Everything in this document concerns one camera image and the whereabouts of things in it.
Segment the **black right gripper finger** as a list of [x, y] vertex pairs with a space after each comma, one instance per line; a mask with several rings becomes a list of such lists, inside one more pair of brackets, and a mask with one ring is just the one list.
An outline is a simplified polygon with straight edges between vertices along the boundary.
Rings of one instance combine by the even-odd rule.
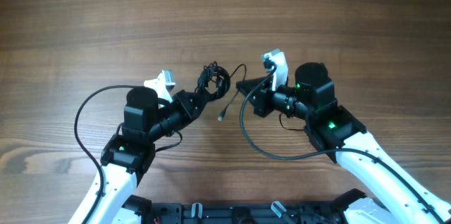
[[266, 91], [271, 87], [271, 78], [266, 79], [266, 77], [255, 78], [251, 80], [244, 80], [242, 82], [236, 83], [236, 88], [239, 92], [251, 92], [254, 88], [256, 88], [260, 83], [260, 85], [256, 92], [258, 91]]
[[246, 106], [247, 104], [249, 104], [249, 105], [253, 106], [255, 99], [256, 99], [256, 97], [255, 97], [254, 93], [249, 93], [248, 95], [245, 96], [245, 99], [242, 102], [242, 105]]

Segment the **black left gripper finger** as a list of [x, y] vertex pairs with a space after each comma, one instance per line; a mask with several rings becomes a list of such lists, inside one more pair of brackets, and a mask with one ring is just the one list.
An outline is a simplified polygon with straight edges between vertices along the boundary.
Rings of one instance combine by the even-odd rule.
[[206, 101], [221, 99], [226, 94], [224, 88], [217, 88], [214, 93], [211, 93], [207, 87], [197, 87], [195, 92], [200, 94]]
[[198, 119], [198, 117], [200, 117], [200, 115], [202, 114], [202, 111], [205, 109], [205, 105], [196, 105], [193, 106], [192, 109], [192, 120], [196, 120]]

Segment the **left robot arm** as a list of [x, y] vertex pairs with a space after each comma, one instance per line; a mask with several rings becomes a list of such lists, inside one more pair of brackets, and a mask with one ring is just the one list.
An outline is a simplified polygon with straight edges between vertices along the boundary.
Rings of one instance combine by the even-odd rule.
[[147, 200], [139, 201], [135, 210], [125, 206], [160, 150], [156, 141], [180, 134], [200, 117], [209, 102], [225, 95], [223, 90], [211, 93], [202, 88], [165, 97], [151, 87], [129, 86], [128, 90], [124, 121], [94, 162], [97, 174], [71, 223], [112, 223], [126, 215], [141, 221]]

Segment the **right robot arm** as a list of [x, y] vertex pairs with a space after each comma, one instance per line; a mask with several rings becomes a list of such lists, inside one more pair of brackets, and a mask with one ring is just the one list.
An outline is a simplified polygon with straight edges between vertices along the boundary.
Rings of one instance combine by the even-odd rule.
[[315, 151], [359, 179], [399, 223], [449, 223], [450, 204], [429, 192], [386, 154], [366, 126], [338, 104], [323, 63], [295, 71], [295, 86], [276, 85], [279, 67], [266, 63], [267, 76], [236, 84], [256, 115], [279, 111], [305, 122], [302, 131]]

